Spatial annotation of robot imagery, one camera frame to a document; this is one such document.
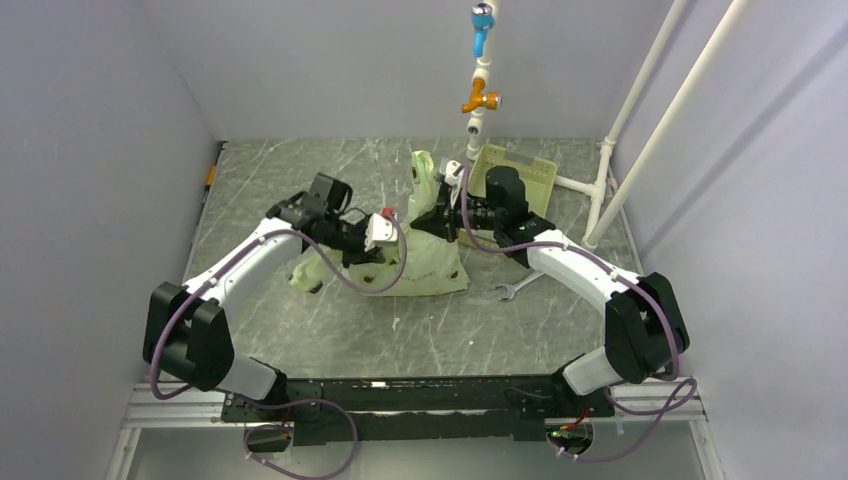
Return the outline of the light green plastic bag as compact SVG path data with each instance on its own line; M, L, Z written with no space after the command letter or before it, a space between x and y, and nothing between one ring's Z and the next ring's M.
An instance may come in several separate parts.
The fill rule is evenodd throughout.
M470 279L460 259L459 245L410 227L412 220L435 205L439 190L436 173L437 166L430 152L411 153L408 179L412 193L407 215L401 223L408 248L406 257L397 246L392 246L382 250L383 263L344 267L341 253L327 253L333 266L355 285L357 291L371 296L415 297L449 294L469 287Z

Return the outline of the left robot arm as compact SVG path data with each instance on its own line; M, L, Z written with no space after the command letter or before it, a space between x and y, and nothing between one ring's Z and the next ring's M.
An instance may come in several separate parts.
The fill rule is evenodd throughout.
M309 190L270 207L255 230L212 267L182 284L163 282L154 289L142 355L156 399L169 400L191 388L217 390L243 398L264 420L285 411L286 374L236 351L227 312L307 251L318 254L348 286L378 293L376 287L358 286L341 269L383 262L385 246L399 247L399 265L404 267L406 238L390 209L357 223L345 220L351 199L350 185L319 173ZM183 389L162 391L163 373L183 381Z

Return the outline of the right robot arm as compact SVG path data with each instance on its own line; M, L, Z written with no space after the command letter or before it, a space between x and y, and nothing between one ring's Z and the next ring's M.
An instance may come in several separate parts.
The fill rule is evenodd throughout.
M469 194L466 168L457 161L444 161L437 181L434 206L412 228L447 241L464 231L479 250L558 281L602 315L602 345L557 371L550 391L557 411L578 413L602 388L677 378L690 339L667 278L622 269L569 240L530 210L525 184L512 167L490 169L481 197Z

